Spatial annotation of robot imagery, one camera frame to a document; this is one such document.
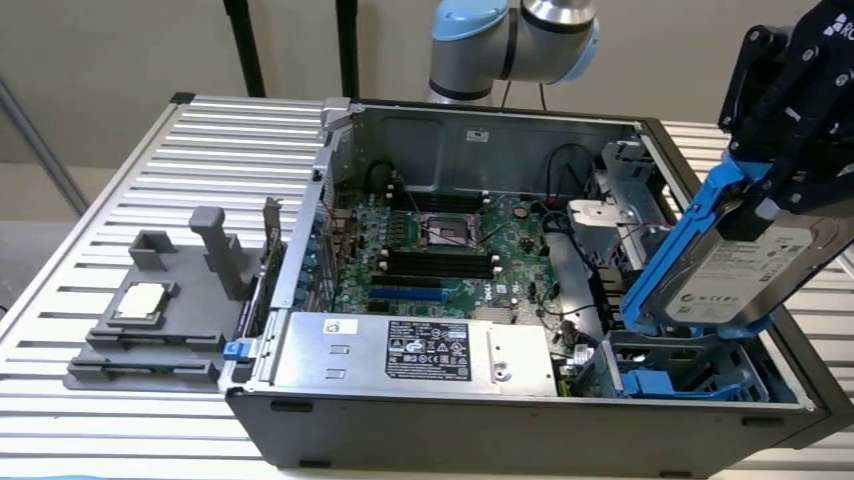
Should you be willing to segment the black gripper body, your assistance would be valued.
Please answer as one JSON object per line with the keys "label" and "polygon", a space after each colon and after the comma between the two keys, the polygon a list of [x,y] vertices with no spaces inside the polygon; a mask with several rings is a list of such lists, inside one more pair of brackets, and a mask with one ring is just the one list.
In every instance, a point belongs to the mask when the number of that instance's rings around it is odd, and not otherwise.
{"label": "black gripper body", "polygon": [[794,25],[788,53],[795,61],[818,60],[852,68],[852,2],[819,1]]}

